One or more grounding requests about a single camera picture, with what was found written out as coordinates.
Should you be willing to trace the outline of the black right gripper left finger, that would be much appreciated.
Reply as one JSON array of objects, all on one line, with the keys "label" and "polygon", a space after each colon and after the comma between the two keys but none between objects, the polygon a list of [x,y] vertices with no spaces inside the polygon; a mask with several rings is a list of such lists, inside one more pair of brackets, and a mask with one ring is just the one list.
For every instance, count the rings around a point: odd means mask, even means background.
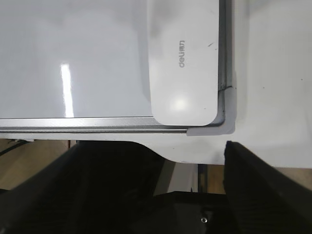
[{"label": "black right gripper left finger", "polygon": [[80,141],[0,196],[3,234],[129,234],[165,159],[134,142]]}]

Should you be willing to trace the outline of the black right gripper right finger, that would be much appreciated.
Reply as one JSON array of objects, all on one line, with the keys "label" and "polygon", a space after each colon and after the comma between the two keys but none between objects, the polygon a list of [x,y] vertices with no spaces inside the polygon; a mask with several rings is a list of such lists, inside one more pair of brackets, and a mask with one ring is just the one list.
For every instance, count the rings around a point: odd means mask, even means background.
[{"label": "black right gripper right finger", "polygon": [[226,143],[224,189],[243,234],[310,234],[312,192],[238,142]]}]

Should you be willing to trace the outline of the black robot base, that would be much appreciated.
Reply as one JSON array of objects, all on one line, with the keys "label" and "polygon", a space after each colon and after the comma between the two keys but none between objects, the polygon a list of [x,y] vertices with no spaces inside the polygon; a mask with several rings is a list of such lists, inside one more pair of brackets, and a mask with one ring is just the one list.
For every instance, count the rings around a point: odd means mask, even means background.
[{"label": "black robot base", "polygon": [[235,221],[225,195],[171,192],[153,197],[150,234],[234,234]]}]

